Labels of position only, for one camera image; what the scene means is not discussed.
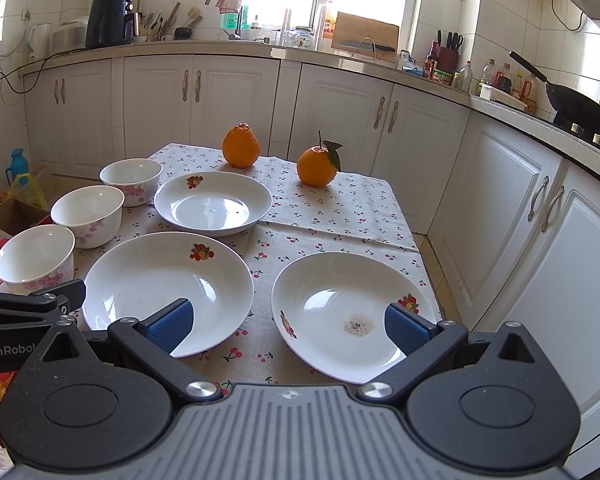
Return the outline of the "white floral bowl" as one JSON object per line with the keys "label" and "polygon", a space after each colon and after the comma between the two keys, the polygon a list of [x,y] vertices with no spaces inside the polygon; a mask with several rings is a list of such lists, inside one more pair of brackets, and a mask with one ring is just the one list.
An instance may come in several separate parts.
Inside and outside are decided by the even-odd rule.
{"label": "white floral bowl", "polygon": [[158,190],[162,166],[148,158],[131,158],[113,162],[102,168],[99,179],[118,188],[124,195],[123,206],[148,204]]}
{"label": "white floral bowl", "polygon": [[71,281],[76,237],[65,226],[35,226],[0,249],[0,280],[13,294],[29,295]]}
{"label": "white floral bowl", "polygon": [[73,232],[76,247],[92,249],[107,244],[120,229],[123,192],[109,185],[77,188],[53,204],[50,218]]}

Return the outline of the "white plate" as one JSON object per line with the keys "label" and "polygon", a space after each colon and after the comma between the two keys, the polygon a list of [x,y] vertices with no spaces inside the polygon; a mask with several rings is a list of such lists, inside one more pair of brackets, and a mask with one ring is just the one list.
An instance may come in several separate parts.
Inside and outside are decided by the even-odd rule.
{"label": "white plate", "polygon": [[143,235],[112,248],[86,274],[86,325],[103,330],[118,318],[142,320],[185,298],[194,324],[172,351],[186,358],[222,344],[245,321],[254,285],[244,260],[213,238],[184,232]]}
{"label": "white plate", "polygon": [[175,177],[158,189],[154,205],[160,217],[179,229],[211,237],[230,236],[263,219],[272,207],[270,191],[260,182],[224,171]]}
{"label": "white plate", "polygon": [[289,263],[272,287],[272,315],[289,349],[324,375],[362,385],[405,359],[385,330],[396,302],[431,323],[439,309],[404,274],[345,252]]}

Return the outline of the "kitchen faucet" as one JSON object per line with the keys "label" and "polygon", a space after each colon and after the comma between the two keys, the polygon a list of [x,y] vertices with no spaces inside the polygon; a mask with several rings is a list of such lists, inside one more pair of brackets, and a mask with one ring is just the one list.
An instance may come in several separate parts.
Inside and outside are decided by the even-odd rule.
{"label": "kitchen faucet", "polygon": [[215,7],[218,9],[219,14],[236,14],[236,23],[234,32],[226,32],[229,40],[241,40],[242,39],[242,14],[244,13],[244,6],[242,0],[204,0],[206,6],[210,6],[212,1],[215,2]]}

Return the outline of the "cardboard box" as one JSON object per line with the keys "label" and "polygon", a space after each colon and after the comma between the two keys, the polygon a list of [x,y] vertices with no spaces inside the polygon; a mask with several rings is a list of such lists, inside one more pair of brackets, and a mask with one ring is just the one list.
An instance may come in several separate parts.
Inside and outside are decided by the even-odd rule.
{"label": "cardboard box", "polygon": [[32,226],[50,223],[50,213],[17,197],[0,205],[0,241],[11,238]]}

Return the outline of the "blue thermos jug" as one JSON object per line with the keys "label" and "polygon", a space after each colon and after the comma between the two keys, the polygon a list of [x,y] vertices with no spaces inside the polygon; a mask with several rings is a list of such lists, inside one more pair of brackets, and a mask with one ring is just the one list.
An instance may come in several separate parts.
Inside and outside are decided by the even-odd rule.
{"label": "blue thermos jug", "polygon": [[15,148],[10,154],[12,158],[9,166],[5,170],[5,176],[9,185],[16,184],[25,186],[27,184],[27,174],[30,172],[29,163],[23,156],[22,148]]}

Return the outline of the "cherry print tablecloth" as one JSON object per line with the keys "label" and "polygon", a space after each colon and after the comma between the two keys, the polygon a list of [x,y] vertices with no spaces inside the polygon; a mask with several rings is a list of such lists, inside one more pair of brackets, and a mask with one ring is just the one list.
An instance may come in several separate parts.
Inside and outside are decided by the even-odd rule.
{"label": "cherry print tablecloth", "polygon": [[273,197],[270,212],[249,230],[224,238],[251,273],[254,300],[226,341],[186,359],[201,375],[230,390],[236,382],[302,384],[326,376],[294,355],[276,323],[271,290],[288,264],[318,252],[357,254],[385,263],[411,282],[396,299],[432,322],[441,318],[425,263],[388,182],[338,174],[326,188],[309,188],[292,162],[262,157],[246,176]]}

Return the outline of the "orange with leaf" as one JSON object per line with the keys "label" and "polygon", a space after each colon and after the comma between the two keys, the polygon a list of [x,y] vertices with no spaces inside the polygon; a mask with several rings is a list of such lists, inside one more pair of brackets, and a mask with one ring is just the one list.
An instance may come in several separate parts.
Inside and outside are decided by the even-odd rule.
{"label": "orange with leaf", "polygon": [[318,144],[304,151],[297,160],[297,174],[300,181],[312,188],[324,188],[329,185],[341,170],[338,151],[342,145],[335,141],[324,140],[321,131],[317,131]]}

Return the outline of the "bumpy orange fruit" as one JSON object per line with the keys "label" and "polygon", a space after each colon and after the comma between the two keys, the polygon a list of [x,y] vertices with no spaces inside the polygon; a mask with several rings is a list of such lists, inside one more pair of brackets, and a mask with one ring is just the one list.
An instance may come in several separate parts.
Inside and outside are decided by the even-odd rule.
{"label": "bumpy orange fruit", "polygon": [[258,160],[261,147],[250,125],[231,128],[222,143],[223,157],[230,166],[248,169]]}

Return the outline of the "white electric kettle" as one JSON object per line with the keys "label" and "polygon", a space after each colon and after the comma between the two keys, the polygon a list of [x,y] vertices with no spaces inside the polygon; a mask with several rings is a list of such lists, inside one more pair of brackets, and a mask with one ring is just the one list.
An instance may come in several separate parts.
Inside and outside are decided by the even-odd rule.
{"label": "white electric kettle", "polygon": [[30,61],[38,61],[46,58],[50,52],[50,33],[52,32],[52,24],[50,23],[35,23],[29,26],[26,46]]}

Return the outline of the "black air fryer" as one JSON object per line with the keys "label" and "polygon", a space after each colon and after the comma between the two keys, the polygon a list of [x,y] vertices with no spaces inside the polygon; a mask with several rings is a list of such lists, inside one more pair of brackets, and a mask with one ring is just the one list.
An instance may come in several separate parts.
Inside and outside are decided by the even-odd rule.
{"label": "black air fryer", "polygon": [[87,49],[130,44],[137,33],[135,0],[93,0],[85,34]]}

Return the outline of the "black wok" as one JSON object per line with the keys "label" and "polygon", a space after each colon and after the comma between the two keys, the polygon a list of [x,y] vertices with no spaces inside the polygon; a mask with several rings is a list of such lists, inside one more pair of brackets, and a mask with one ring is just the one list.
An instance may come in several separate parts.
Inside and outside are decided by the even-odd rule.
{"label": "black wok", "polygon": [[565,127],[578,125],[586,133],[600,136],[600,103],[562,84],[552,84],[542,72],[515,51],[509,56],[545,84],[545,92],[556,110],[555,119]]}

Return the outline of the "red knife block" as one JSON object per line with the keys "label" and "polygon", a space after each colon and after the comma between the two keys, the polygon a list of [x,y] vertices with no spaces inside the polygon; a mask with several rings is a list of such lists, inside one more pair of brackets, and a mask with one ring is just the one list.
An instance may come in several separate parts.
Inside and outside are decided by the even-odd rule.
{"label": "red knife block", "polygon": [[452,74],[456,71],[460,59],[460,48],[464,37],[458,32],[447,32],[441,30],[437,34],[437,68],[442,72]]}

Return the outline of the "black utensil holder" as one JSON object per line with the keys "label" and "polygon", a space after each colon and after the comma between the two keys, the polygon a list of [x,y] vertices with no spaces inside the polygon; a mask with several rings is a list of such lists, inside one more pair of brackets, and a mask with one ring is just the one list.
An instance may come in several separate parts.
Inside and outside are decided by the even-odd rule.
{"label": "black utensil holder", "polygon": [[193,31],[189,27],[178,27],[174,30],[175,40],[189,40],[193,38]]}

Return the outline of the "wooden cutting board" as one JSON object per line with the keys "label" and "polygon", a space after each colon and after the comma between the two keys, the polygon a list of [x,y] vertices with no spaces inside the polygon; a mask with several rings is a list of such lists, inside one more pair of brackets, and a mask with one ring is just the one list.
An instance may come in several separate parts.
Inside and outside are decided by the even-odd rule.
{"label": "wooden cutting board", "polygon": [[332,48],[395,63],[399,53],[400,27],[339,11]]}

